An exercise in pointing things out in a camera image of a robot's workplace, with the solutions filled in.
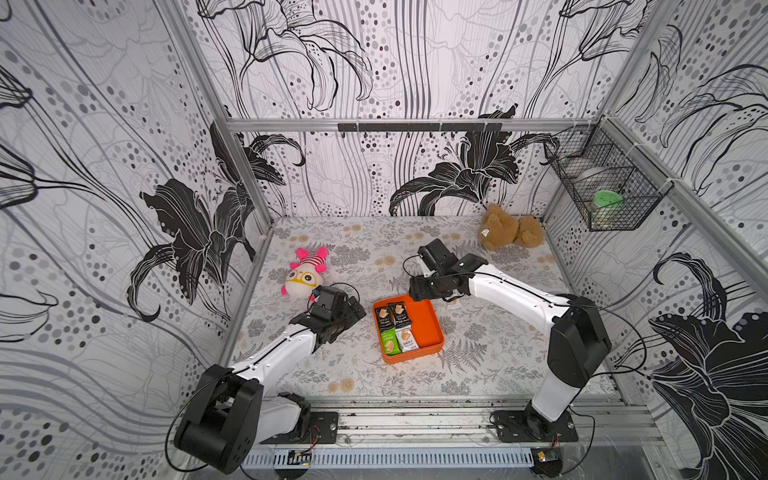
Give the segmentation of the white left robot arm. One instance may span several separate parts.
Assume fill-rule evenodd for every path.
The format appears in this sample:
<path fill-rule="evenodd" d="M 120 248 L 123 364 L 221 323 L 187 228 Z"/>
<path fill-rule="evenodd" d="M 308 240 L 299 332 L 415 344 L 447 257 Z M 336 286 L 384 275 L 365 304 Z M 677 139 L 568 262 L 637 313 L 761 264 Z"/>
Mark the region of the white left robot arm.
<path fill-rule="evenodd" d="M 214 364 L 172 420 L 165 445 L 231 474 L 263 442 L 306 443 L 309 454 L 326 429 L 312 420 L 311 403 L 273 387 L 296 365 L 366 316 L 356 296 L 341 285 L 313 290 L 306 309 L 271 343 L 231 366 Z"/>

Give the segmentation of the orange storage box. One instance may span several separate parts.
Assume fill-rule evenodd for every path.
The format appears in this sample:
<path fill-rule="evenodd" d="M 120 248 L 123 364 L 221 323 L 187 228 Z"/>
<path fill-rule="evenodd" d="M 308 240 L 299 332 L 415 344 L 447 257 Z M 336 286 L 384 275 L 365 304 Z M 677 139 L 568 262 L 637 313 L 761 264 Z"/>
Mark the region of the orange storage box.
<path fill-rule="evenodd" d="M 407 308 L 408 315 L 412 320 L 413 335 L 419 345 L 419 349 L 407 353 L 400 353 L 399 355 L 386 356 L 382 351 L 380 331 L 377 326 L 375 311 L 377 308 L 388 306 L 392 303 L 404 302 Z M 405 361 L 414 360 L 416 358 L 424 357 L 439 353 L 444 345 L 445 338 L 442 331 L 442 327 L 437 318 L 436 312 L 429 300 L 414 301 L 409 295 L 401 295 L 398 297 L 392 297 L 385 300 L 380 300 L 373 305 L 374 324 L 377 330 L 377 336 L 381 351 L 381 356 L 385 363 L 392 365 Z"/>

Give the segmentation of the black cookie packet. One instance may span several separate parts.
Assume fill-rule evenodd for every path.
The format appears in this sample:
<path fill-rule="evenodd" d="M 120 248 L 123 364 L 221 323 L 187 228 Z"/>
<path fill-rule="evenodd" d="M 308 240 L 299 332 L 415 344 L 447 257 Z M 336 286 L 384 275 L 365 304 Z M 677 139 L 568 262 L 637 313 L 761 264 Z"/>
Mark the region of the black cookie packet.
<path fill-rule="evenodd" d="M 389 305 L 396 329 L 406 328 L 412 325 L 404 302 L 396 302 Z"/>
<path fill-rule="evenodd" d="M 395 328 L 395 321 L 393 319 L 391 309 L 388 306 L 377 308 L 375 315 L 377 326 L 381 333 L 393 330 Z"/>

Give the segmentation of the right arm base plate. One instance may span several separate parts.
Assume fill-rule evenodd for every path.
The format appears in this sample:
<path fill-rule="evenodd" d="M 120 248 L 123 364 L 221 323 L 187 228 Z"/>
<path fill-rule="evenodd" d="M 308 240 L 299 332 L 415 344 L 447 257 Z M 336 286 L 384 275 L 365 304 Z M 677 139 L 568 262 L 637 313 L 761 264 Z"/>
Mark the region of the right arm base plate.
<path fill-rule="evenodd" d="M 568 411 L 554 422 L 544 419 L 533 410 L 496 410 L 490 414 L 489 420 L 502 443 L 539 442 L 557 445 L 579 440 Z"/>

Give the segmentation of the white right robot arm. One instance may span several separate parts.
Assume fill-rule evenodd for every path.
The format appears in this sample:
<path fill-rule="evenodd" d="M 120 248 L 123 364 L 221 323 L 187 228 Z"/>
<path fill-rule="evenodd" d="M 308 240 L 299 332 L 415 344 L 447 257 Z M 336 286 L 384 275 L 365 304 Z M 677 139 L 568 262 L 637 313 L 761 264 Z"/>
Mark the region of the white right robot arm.
<path fill-rule="evenodd" d="M 413 300 L 475 297 L 525 320 L 545 336 L 548 373 L 526 405 L 525 421 L 533 429 L 549 428 L 563 419 L 612 349 L 594 302 L 544 292 L 476 254 L 459 258 L 439 239 L 421 246 L 417 256 L 422 273 L 409 281 Z"/>

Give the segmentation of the white cookie packet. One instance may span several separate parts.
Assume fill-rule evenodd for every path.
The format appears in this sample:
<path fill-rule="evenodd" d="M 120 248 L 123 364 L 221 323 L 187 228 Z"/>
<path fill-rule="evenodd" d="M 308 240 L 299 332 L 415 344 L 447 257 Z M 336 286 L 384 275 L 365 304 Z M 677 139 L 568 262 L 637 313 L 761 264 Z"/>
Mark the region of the white cookie packet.
<path fill-rule="evenodd" d="M 399 349 L 402 353 L 407 353 L 419 349 L 419 345 L 410 326 L 398 327 L 395 331 Z"/>

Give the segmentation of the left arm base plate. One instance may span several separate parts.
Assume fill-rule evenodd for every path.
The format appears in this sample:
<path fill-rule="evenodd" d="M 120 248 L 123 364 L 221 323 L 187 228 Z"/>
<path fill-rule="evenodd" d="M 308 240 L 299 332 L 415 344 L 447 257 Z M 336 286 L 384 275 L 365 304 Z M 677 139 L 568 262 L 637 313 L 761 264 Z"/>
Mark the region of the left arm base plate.
<path fill-rule="evenodd" d="M 339 413 L 335 411 L 313 411 L 308 420 L 305 433 L 286 433 L 275 435 L 264 441 L 263 445 L 294 444 L 308 448 L 311 445 L 330 445 L 337 441 Z"/>

